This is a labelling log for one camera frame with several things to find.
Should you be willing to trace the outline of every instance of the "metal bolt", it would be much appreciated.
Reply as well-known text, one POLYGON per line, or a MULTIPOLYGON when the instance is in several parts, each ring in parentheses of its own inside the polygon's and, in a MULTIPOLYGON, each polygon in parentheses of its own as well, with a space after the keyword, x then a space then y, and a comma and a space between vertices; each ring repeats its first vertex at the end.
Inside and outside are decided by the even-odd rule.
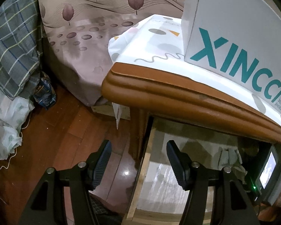
POLYGON ((198 167, 200 167, 200 163, 198 163, 198 162, 192 162, 192 163, 191 163, 191 166, 194 167, 194 168, 198 168, 198 167))
POLYGON ((86 166, 86 162, 79 162, 78 163, 78 167, 85 167, 86 166))
POLYGON ((55 171, 55 168, 54 168, 54 167, 47 168, 47 170, 46 170, 46 172, 47 172, 48 174, 51 174, 51 173, 53 173, 54 171, 55 171))
POLYGON ((231 173, 231 168, 229 168, 229 167, 224 167, 224 172, 225 173, 231 173))

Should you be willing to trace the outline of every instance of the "patterned tablecloth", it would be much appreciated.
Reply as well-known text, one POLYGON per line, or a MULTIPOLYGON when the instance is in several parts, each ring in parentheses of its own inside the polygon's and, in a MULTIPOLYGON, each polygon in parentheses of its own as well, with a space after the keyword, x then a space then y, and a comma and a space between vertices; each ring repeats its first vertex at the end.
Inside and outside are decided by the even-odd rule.
POLYGON ((181 19, 152 15, 111 38, 108 51, 113 63, 134 64, 188 77, 244 102, 281 126, 281 114, 254 93, 184 61, 181 19))

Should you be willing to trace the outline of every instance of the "cable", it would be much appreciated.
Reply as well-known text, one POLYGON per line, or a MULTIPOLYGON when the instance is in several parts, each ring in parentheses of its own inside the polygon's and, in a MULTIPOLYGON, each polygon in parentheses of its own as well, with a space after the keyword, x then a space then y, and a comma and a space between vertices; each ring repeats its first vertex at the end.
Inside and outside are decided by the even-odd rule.
POLYGON ((26 128, 28 127, 28 125, 29 125, 29 122, 30 122, 30 118, 31 118, 31 112, 29 113, 28 123, 27 123, 26 127, 24 127, 24 128, 21 128, 21 129, 26 129, 26 128))
MULTIPOLYGON (((26 127, 21 128, 21 129, 26 129, 26 128, 28 127, 28 125, 29 125, 29 123, 30 123, 30 118, 31 118, 31 112, 29 113, 28 123, 27 123, 26 127)), ((17 154, 17 148, 15 148, 15 150, 16 150, 16 153, 15 153, 13 156, 11 156, 10 159, 8 160, 8 165, 7 165, 7 167, 2 166, 2 167, 0 167, 0 170, 1 170, 2 168, 5 168, 5 169, 8 169, 8 168, 9 168, 10 160, 11 160, 13 157, 15 157, 16 154, 17 154)))
POLYGON ((8 160, 8 165, 7 165, 7 167, 2 166, 2 167, 0 167, 0 170, 1 170, 2 168, 8 169, 8 168, 9 168, 9 164, 10 164, 10 160, 11 160, 13 157, 15 157, 16 154, 17 154, 17 148, 16 148, 16 153, 15 153, 13 156, 11 156, 10 159, 8 160))

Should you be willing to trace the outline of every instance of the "monitor display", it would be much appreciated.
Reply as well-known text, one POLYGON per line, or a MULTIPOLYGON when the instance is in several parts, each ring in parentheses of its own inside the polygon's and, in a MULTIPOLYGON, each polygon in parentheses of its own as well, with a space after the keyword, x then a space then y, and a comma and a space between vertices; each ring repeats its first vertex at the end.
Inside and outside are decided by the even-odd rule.
POLYGON ((262 171, 260 175, 260 182, 262 184, 262 187, 265 189, 266 185, 268 184, 268 181, 270 180, 271 175, 273 174, 273 171, 276 166, 276 160, 273 156, 273 153, 270 153, 270 157, 268 158, 268 161, 264 167, 264 170, 262 171))

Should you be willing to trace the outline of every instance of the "wooden frame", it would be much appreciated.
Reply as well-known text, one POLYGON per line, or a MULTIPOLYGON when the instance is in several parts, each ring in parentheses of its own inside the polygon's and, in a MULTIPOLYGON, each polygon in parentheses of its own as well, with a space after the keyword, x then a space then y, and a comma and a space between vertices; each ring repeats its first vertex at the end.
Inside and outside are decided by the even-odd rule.
POLYGON ((148 114, 179 119, 216 131, 269 143, 281 143, 281 126, 258 110, 189 78, 141 67, 115 63, 102 84, 109 101, 138 109, 131 116, 134 158, 142 150, 143 122, 148 114))
POLYGON ((136 181, 136 185, 135 185, 135 189, 133 192, 133 197, 131 200, 131 204, 126 216, 126 220, 132 220, 135 210, 136 210, 136 206, 137 206, 137 202, 138 202, 138 198, 141 194, 141 189, 143 187, 143 182, 145 180, 145 177, 147 175, 148 172, 148 167, 149 167, 149 162, 150 162, 150 157, 151 157, 151 151, 152 151, 152 145, 153 145, 153 140, 154 140, 154 136, 155 136, 155 132, 156 132, 156 125, 157 125, 157 119, 154 119, 153 121, 153 125, 152 125, 152 129, 150 131, 150 136, 149 136, 149 140, 148 140, 148 144, 147 144, 147 148, 145 150, 144 153, 144 157, 143 157, 143 161, 142 164, 140 166, 140 172, 136 181))
MULTIPOLYGON (((142 163, 136 178, 135 188, 132 193, 130 207, 127 214, 124 216, 122 225, 179 225, 182 214, 172 214, 172 213, 161 213, 153 211, 145 211, 137 209, 137 204, 139 197, 141 195, 141 190, 147 176, 150 158, 152 153, 152 146, 156 141, 158 141, 156 135, 156 129, 158 129, 158 123, 160 121, 158 118, 154 118, 152 127, 150 129, 149 137, 146 149, 143 154, 142 163)), ((206 212, 204 216, 203 224, 210 224, 211 212, 206 212)))

